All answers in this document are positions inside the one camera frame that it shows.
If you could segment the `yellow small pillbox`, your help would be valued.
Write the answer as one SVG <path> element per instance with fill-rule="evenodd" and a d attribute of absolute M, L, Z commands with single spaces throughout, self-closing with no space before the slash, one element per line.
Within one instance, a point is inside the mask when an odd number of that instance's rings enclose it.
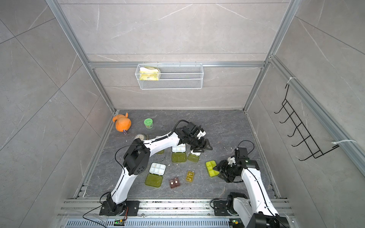
<path fill-rule="evenodd" d="M 185 180 L 187 182 L 193 182 L 193 180 L 194 180 L 194 172 L 188 171 Z"/>

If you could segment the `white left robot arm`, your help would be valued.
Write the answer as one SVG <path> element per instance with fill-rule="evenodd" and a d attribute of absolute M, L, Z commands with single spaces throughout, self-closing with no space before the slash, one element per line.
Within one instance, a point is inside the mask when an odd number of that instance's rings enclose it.
<path fill-rule="evenodd" d="M 185 122 L 187 125 L 177 127 L 178 123 Z M 179 120 L 173 130 L 163 136 L 151 140 L 142 141 L 139 138 L 133 140 L 123 157 L 121 164 L 122 172 L 115 188 L 107 197 L 114 207 L 123 204 L 136 177 L 144 172 L 148 166 L 149 158 L 166 148 L 188 144 L 195 153 L 203 153 L 205 150 L 212 150 L 206 132 L 201 126 L 197 126 L 186 120 Z"/>

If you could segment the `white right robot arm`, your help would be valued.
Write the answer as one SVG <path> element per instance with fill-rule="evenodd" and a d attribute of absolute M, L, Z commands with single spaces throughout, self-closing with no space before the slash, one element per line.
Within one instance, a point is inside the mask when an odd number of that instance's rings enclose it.
<path fill-rule="evenodd" d="M 227 209 L 230 214 L 238 215 L 245 228 L 289 228 L 285 217 L 279 215 L 273 206 L 263 184 L 261 172 L 256 160 L 249 158 L 244 147 L 234 149 L 234 155 L 220 161 L 213 168 L 218 177 L 227 183 L 235 183 L 240 177 L 248 195 L 231 192 L 227 197 Z"/>

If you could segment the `small green pillbox centre right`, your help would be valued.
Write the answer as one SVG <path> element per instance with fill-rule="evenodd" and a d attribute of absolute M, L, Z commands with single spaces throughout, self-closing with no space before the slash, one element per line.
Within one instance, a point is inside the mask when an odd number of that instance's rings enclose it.
<path fill-rule="evenodd" d="M 193 150 L 190 151 L 187 160 L 191 162 L 198 162 L 200 160 L 201 153 L 194 152 Z"/>

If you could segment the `green lidded round jar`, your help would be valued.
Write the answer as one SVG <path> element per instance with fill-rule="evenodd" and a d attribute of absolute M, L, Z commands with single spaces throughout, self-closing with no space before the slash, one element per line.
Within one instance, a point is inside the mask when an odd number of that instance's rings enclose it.
<path fill-rule="evenodd" d="M 154 122 L 152 118 L 147 118 L 144 120 L 144 125 L 147 129 L 152 129 L 154 127 Z"/>

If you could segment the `grey alarm clock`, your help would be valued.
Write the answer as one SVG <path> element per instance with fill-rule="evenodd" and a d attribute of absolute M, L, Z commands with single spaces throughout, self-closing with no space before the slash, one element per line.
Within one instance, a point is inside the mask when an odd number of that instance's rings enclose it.
<path fill-rule="evenodd" d="M 144 135 L 144 134 L 137 134 L 137 135 L 135 136 L 135 139 L 140 139 L 141 141 L 144 141 L 144 140 L 146 140 L 146 139 L 147 139 L 147 136 L 146 136 L 146 135 Z"/>

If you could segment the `brown small pillbox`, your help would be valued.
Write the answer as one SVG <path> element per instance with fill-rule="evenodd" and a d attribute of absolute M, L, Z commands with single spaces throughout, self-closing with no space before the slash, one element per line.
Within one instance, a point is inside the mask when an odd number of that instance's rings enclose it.
<path fill-rule="evenodd" d="M 179 178 L 175 177 L 175 178 L 171 179 L 169 181 L 169 186 L 170 186 L 171 189 L 179 187 L 180 186 Z"/>

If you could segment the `large green six-cell pillbox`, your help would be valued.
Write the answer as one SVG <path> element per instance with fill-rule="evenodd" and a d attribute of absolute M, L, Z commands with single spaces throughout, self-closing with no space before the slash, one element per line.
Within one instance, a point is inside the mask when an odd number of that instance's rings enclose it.
<path fill-rule="evenodd" d="M 166 165 L 153 162 L 149 169 L 149 174 L 145 180 L 145 185 L 159 188 L 163 181 L 163 175 L 166 170 Z"/>

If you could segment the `orange plush toy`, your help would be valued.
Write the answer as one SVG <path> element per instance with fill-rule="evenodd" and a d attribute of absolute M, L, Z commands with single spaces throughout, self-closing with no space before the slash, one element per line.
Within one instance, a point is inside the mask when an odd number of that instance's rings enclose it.
<path fill-rule="evenodd" d="M 115 123 L 116 130 L 118 132 L 124 133 L 125 135 L 132 125 L 131 120 L 128 118 L 128 113 L 125 115 L 116 115 L 112 120 Z"/>

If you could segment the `yellow packet in basket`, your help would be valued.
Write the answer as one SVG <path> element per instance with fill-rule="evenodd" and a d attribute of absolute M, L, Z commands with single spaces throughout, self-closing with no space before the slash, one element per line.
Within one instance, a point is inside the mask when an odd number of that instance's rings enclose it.
<path fill-rule="evenodd" d="M 142 81 L 158 81 L 161 75 L 161 71 L 154 67 L 140 67 L 139 80 Z"/>

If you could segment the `black wall hook rack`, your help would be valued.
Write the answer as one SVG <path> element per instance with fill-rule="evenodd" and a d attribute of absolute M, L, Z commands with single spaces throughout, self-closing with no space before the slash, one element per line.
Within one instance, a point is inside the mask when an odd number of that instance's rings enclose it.
<path fill-rule="evenodd" d="M 285 120 L 279 121 L 280 124 L 285 124 L 287 122 L 290 122 L 294 125 L 294 130 L 292 131 L 291 134 L 288 134 L 287 137 L 292 138 L 295 135 L 300 136 L 300 141 L 296 144 L 292 144 L 291 147 L 296 148 L 303 144 L 308 149 L 309 156 L 307 156 L 303 159 L 298 158 L 298 160 L 301 162 L 304 162 L 310 158 L 317 159 L 317 158 L 322 157 L 325 154 L 339 148 L 339 145 L 335 144 L 328 151 L 324 152 L 321 150 L 318 143 L 315 141 L 315 139 L 313 138 L 312 134 L 310 133 L 310 131 L 308 130 L 308 128 L 306 127 L 304 122 L 301 120 L 301 118 L 299 117 L 299 115 L 297 114 L 297 112 L 295 111 L 293 106 L 288 101 L 289 87 L 290 87 L 289 84 L 285 85 L 286 93 L 285 93 L 285 97 L 281 103 L 280 110 L 278 110 L 277 112 L 274 112 L 274 113 L 275 114 L 281 114 L 281 113 L 286 114 L 287 118 Z"/>

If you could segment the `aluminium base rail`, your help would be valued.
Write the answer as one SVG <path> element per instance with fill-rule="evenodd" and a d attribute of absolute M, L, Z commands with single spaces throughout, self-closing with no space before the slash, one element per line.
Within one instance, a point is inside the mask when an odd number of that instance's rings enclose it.
<path fill-rule="evenodd" d="M 100 216 L 100 200 L 67 199 L 57 211 L 55 228 L 241 228 L 242 219 L 218 209 L 211 199 L 139 199 L 128 215 Z"/>

